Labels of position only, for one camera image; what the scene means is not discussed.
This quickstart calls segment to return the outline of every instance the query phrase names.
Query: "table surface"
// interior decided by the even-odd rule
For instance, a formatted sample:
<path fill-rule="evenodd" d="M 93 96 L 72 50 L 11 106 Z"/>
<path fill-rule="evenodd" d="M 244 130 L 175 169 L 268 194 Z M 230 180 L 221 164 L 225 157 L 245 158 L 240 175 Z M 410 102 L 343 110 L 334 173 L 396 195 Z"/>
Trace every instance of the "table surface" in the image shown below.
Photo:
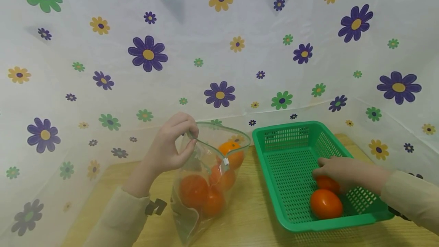
<path fill-rule="evenodd" d="M 345 135 L 336 135 L 353 157 L 370 161 Z M 82 246 L 98 221 L 116 187 L 133 171 L 136 162 L 116 164 L 105 170 L 89 200 L 66 236 L 63 247 Z M 160 175 L 151 189 L 153 200 L 170 200 L 174 172 Z M 171 206 L 161 216 L 148 218 L 134 247 L 181 247 L 173 222 Z M 439 246 L 439 237 L 409 221 L 395 217 L 369 226 L 319 233 L 294 234 L 277 221 L 259 159 L 252 146 L 240 169 L 232 200 L 223 216 L 217 219 L 192 247 L 411 247 Z"/>

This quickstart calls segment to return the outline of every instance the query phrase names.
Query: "plastic bag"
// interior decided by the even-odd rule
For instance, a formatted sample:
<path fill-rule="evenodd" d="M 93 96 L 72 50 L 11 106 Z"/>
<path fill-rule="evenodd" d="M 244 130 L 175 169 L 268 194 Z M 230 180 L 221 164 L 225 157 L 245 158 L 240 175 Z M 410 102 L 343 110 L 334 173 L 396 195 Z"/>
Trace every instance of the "plastic bag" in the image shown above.
<path fill-rule="evenodd" d="M 193 154 L 177 172 L 171 208 L 184 246 L 193 243 L 227 209 L 239 168 L 250 145 L 248 135 L 208 122 L 197 122 L 199 137 Z M 182 151 L 193 139 L 186 133 Z"/>

